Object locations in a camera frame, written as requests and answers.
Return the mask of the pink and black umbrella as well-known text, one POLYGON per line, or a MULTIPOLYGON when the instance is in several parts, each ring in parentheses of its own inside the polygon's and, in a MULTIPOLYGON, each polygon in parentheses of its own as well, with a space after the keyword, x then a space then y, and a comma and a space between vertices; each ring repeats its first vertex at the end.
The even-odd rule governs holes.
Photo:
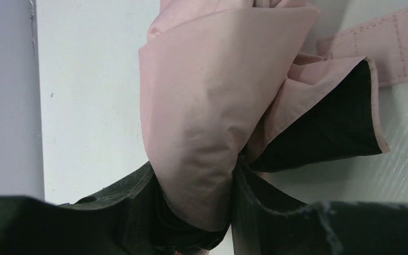
POLYGON ((320 39, 307 1, 161 1, 139 50, 144 148, 160 185, 153 241, 206 254, 233 173, 383 154, 378 90, 408 82, 408 8, 320 39))

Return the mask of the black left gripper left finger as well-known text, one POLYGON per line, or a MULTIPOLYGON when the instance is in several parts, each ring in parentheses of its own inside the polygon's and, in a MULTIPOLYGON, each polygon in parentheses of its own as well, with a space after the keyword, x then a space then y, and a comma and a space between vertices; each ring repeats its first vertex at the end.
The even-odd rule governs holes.
POLYGON ((74 204, 0 196, 0 254, 174 254, 151 240, 157 192, 146 163, 74 204))

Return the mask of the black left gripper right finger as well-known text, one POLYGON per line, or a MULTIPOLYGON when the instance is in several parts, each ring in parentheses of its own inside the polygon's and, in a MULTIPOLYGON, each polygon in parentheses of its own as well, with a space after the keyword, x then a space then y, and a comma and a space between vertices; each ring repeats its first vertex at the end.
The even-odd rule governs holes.
POLYGON ((233 173, 235 254, 408 254, 408 203, 303 203, 256 175, 233 173))

